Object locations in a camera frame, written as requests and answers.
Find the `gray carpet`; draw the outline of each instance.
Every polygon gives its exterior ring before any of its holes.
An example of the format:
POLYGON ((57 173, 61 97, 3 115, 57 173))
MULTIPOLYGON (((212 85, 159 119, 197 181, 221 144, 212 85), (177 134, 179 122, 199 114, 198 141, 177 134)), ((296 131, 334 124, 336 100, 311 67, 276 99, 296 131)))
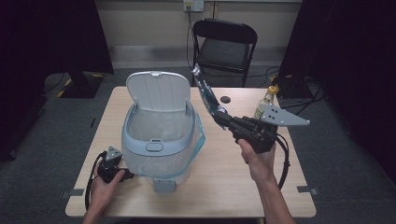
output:
MULTIPOLYGON (((262 75, 268 66, 252 66, 250 76, 262 75)), ((191 79, 188 67, 119 69, 105 77, 94 99, 63 99, 56 94, 68 79, 46 93, 49 98, 41 116, 17 148, 17 159, 0 163, 0 223, 80 223, 68 217, 64 209, 64 191, 72 189, 85 159, 111 91, 125 85, 133 72, 161 70, 179 73, 191 79)), ((46 89, 61 80, 50 76, 46 89)), ((218 78, 209 77, 213 86, 218 78)), ((250 77, 247 87, 268 87, 265 77, 250 77)), ((312 92, 317 82, 309 82, 312 92)), ((303 100, 280 100, 282 106, 303 100)), ((302 107, 290 107, 296 113, 302 107)), ((396 190, 371 157, 347 135, 342 117, 326 98, 303 110, 301 117, 311 120, 305 128, 290 128, 317 215, 298 218, 298 223, 396 223, 396 190)), ((174 220, 172 223, 254 223, 252 219, 174 220)), ((101 223, 157 223, 159 220, 103 218, 101 223)))

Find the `wooden table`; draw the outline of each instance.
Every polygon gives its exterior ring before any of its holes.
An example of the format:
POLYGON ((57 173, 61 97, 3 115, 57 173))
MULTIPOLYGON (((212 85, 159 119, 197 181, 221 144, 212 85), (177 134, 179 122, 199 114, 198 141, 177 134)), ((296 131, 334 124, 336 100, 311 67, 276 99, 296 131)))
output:
MULTIPOLYGON (((219 99, 231 97, 224 105, 236 117, 252 117, 255 107, 266 93, 265 89, 214 88, 219 99)), ((121 149, 121 128, 133 101, 126 87, 112 92, 105 113, 92 140, 87 158, 81 168, 75 189, 85 189, 93 162, 109 146, 121 149)), ((248 166, 241 157, 241 149, 232 133, 223 131, 206 112, 197 88, 191 88, 191 103, 201 117, 206 141, 191 165, 189 178, 172 194, 157 194, 145 177, 119 183, 108 217, 264 217, 256 185, 250 178, 248 166)), ((287 128, 279 128, 290 146, 290 169, 282 192, 294 217, 312 217, 316 208, 309 192, 300 193, 298 186, 306 186, 287 128)), ((280 178, 284 153, 276 151, 275 173, 280 178)), ((65 212, 70 217, 85 213, 84 195, 71 196, 65 212)))

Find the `bottle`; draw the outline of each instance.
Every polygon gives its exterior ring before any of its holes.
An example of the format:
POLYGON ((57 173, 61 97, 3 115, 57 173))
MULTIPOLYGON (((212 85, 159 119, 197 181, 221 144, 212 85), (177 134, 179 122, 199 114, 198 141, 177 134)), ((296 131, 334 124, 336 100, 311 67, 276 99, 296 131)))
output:
POLYGON ((254 119, 260 119, 262 117, 265 106, 274 102, 275 93, 276 88, 274 86, 268 87, 267 93, 265 93, 264 98, 262 98, 257 104, 256 112, 254 112, 254 119))

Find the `yellow bottle cap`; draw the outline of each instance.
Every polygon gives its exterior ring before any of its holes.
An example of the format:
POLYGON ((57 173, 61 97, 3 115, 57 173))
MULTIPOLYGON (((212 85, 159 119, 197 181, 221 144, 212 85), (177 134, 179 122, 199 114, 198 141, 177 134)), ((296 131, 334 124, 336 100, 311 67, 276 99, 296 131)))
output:
POLYGON ((270 87, 268 87, 268 93, 270 93, 270 94, 275 94, 275 93, 276 93, 276 88, 275 88, 275 86, 270 86, 270 87))

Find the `white lid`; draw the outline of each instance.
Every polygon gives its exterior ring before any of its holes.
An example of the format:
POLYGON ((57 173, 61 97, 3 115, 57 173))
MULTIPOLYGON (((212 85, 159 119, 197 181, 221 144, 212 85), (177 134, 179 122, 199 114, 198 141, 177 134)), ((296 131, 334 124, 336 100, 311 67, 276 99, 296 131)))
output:
POLYGON ((190 101, 190 82, 176 73, 133 73, 128 76, 126 86, 134 103, 144 110, 185 110, 186 103, 190 101))

